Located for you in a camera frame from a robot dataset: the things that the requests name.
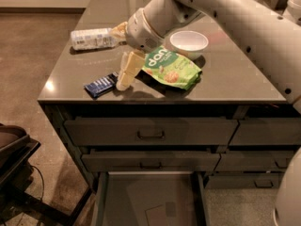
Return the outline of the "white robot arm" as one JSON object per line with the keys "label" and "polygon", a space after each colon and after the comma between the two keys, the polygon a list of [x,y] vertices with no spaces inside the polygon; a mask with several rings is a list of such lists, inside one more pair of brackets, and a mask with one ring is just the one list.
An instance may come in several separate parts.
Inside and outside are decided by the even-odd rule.
{"label": "white robot arm", "polygon": [[301,113],[301,27],[254,0],[151,0],[116,30],[142,57],[173,30],[213,18]]}

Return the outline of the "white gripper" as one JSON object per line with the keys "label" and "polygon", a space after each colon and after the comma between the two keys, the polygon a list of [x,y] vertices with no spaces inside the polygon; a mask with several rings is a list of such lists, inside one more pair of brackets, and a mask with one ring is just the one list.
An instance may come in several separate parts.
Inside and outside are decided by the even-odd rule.
{"label": "white gripper", "polygon": [[[128,23],[123,22],[110,30],[110,35],[118,42],[126,41],[131,47],[150,53],[162,45],[163,39],[149,26],[144,9],[136,11]],[[134,82],[145,64],[145,53],[134,50],[125,52],[120,63],[120,71],[116,87],[124,91]]]}

